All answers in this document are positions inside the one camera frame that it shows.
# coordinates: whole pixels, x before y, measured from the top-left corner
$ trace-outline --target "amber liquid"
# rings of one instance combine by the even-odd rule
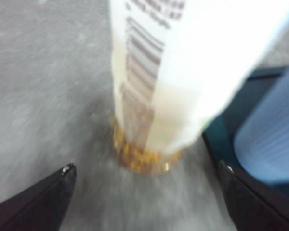
[[[114,147],[120,161],[138,173],[163,173],[170,170],[180,159],[183,150],[165,155],[148,149],[133,146],[124,136],[124,131],[114,120]]]

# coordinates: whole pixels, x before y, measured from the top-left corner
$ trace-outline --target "barcode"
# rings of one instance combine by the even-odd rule
[[[151,100],[158,77],[164,44],[134,19],[127,19],[127,79],[147,100]]]
[[[120,91],[123,101],[125,135],[133,145],[144,148],[152,125],[154,110],[143,104],[124,83]]]

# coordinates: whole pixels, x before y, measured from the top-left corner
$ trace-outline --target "blue object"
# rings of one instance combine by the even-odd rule
[[[243,169],[237,160],[233,139],[253,109],[266,93],[284,78],[287,70],[289,70],[287,67],[278,67],[254,71],[225,111],[216,117],[205,130],[203,138],[216,167],[219,161],[223,160]],[[289,197],[289,183],[274,183],[271,186]]]
[[[240,127],[234,150],[253,177],[271,185],[289,183],[289,71]]]

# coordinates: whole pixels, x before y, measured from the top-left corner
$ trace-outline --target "bottle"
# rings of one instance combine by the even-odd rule
[[[111,0],[110,10],[114,146],[145,173],[178,162],[289,22],[289,0]]]

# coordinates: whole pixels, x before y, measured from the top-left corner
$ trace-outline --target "gray carpet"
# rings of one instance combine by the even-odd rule
[[[62,231],[231,231],[203,140],[169,173],[117,161],[106,0],[0,0],[0,202],[69,162]],[[261,67],[289,65],[289,31]]]

